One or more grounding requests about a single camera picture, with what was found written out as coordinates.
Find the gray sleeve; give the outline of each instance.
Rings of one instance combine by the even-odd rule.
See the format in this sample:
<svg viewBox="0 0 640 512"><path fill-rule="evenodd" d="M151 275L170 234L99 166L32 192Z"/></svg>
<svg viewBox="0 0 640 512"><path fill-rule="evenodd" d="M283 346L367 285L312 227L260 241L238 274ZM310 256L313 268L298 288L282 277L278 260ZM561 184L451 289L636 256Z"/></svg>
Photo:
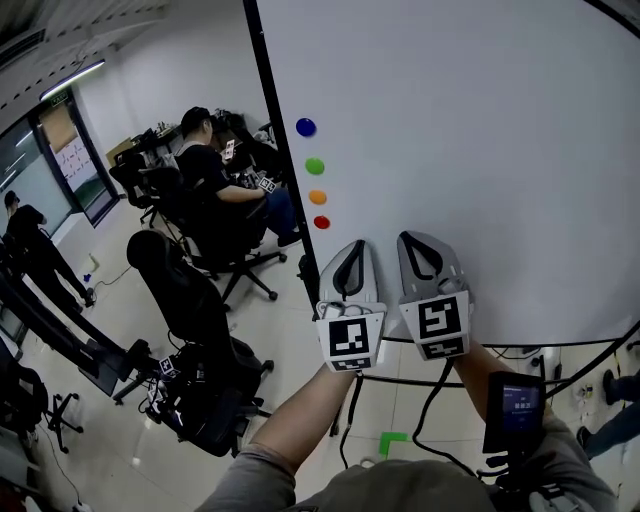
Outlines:
<svg viewBox="0 0 640 512"><path fill-rule="evenodd" d="M287 462L259 445L245 448L196 512L275 512L295 505Z"/></svg>
<svg viewBox="0 0 640 512"><path fill-rule="evenodd" d="M613 492L593 472L587 455L567 426L551 415L545 417L543 427L546 436L525 464L529 474L535 474L538 484L556 484L598 512L614 512Z"/></svg>

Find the black cap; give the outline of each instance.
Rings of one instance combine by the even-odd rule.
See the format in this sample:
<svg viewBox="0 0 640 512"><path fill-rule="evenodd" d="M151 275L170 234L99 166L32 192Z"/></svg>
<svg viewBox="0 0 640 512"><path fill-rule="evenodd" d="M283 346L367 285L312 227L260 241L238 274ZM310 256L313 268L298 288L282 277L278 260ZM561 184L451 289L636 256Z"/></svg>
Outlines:
<svg viewBox="0 0 640 512"><path fill-rule="evenodd" d="M186 114L182 116L182 121L180 122L182 136L186 137L191 132L200 128L200 123L205 119L211 119L211 114L206 108L193 107L187 110Z"/></svg>
<svg viewBox="0 0 640 512"><path fill-rule="evenodd" d="M18 199L18 196L13 190L9 190L4 196L4 207L9 208L13 203L15 203Z"/></svg>

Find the doorway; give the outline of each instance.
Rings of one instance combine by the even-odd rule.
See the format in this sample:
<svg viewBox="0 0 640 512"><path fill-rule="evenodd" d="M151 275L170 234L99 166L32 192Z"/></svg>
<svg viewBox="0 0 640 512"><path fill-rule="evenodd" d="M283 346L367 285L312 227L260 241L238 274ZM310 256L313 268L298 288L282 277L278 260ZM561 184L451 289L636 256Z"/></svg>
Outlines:
<svg viewBox="0 0 640 512"><path fill-rule="evenodd" d="M45 103L32 117L47 159L60 169L57 179L78 210L84 211L95 225L118 201L117 192L107 176L89 138L70 91L64 91Z"/></svg>

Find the small screen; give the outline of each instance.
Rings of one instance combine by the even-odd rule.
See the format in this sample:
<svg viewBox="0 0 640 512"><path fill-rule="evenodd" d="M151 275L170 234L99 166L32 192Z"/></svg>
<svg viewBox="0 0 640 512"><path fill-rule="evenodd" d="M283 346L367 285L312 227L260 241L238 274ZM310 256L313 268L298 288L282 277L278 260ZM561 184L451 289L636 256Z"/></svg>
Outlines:
<svg viewBox="0 0 640 512"><path fill-rule="evenodd" d="M539 427L540 390L505 386L502 400L502 426L505 432L528 432Z"/></svg>

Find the person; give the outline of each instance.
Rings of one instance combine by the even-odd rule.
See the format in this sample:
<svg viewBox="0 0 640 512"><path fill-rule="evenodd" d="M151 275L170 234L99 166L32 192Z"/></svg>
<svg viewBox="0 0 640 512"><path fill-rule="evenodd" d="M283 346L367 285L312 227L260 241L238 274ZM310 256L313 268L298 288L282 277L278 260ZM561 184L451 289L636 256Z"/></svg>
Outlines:
<svg viewBox="0 0 640 512"><path fill-rule="evenodd" d="M211 147L213 126L206 108L193 107L180 123L184 144L175 158L188 187L204 197L215 196L225 203L247 203L266 197L267 227L278 236L278 246L300 240L289 192L276 188L267 194L263 189L247 189L232 185L225 174L222 157Z"/></svg>
<svg viewBox="0 0 640 512"><path fill-rule="evenodd" d="M587 427L580 427L577 438L589 459L610 450L614 446L640 435L640 371L633 376L615 379L607 370L602 378L607 405L620 400L633 402L605 423L595 434Z"/></svg>
<svg viewBox="0 0 640 512"><path fill-rule="evenodd" d="M511 370L475 342L454 365L476 411L485 419L489 374ZM296 505L296 471L331 426L353 379L351 372L332 373L324 365L262 425L197 512L507 510L497 499L496 486L434 460L390 460L368 469L352 466ZM563 494L564 506L549 504L548 494L543 498L542 493L532 493L525 495L521 508L509 510L530 510L527 504L535 502L536 511L614 511L613 493L594 474L569 429L548 406L543 429L541 444L521 468L527 469L525 484L531 489L554 484Z"/></svg>
<svg viewBox="0 0 640 512"><path fill-rule="evenodd" d="M9 216L5 237L8 235L12 240L10 245L14 245L9 247L12 255L17 256L32 281L63 311L70 306L80 313L82 306L62 285L56 270L78 292L85 307L93 306L93 289L82 285L60 251L40 230L40 226L47 223L46 217L31 205L19 204L20 199L13 190L5 194L4 205Z"/></svg>

